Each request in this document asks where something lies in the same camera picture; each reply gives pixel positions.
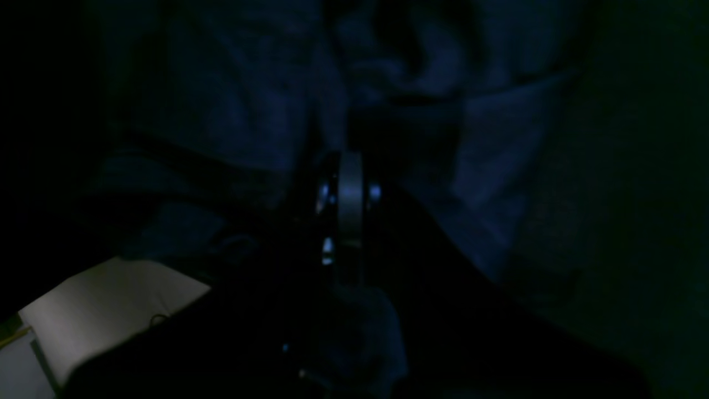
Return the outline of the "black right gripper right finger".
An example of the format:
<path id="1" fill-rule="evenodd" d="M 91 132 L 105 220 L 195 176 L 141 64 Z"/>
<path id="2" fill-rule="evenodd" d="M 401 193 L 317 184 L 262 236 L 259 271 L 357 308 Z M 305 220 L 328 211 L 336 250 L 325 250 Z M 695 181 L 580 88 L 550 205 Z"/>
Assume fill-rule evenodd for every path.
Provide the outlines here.
<path id="1" fill-rule="evenodd" d="M 420 202 L 339 155 L 339 284 L 382 293 L 393 398 L 649 398 L 627 362 L 525 310 Z"/>

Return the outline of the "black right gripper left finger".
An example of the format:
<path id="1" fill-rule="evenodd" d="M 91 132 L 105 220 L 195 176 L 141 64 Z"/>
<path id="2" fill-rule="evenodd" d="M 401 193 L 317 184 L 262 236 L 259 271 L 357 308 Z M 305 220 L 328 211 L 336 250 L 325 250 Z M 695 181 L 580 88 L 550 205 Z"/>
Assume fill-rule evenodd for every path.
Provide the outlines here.
<path id="1" fill-rule="evenodd" d="M 124 344 L 80 366 L 65 398 L 319 398 L 296 376 L 314 331 L 323 285 L 340 276 L 329 265 L 339 238 L 340 156 L 317 169 L 314 211 L 273 226 L 240 208 L 225 220 L 202 257 L 184 271 L 210 291 Z"/>

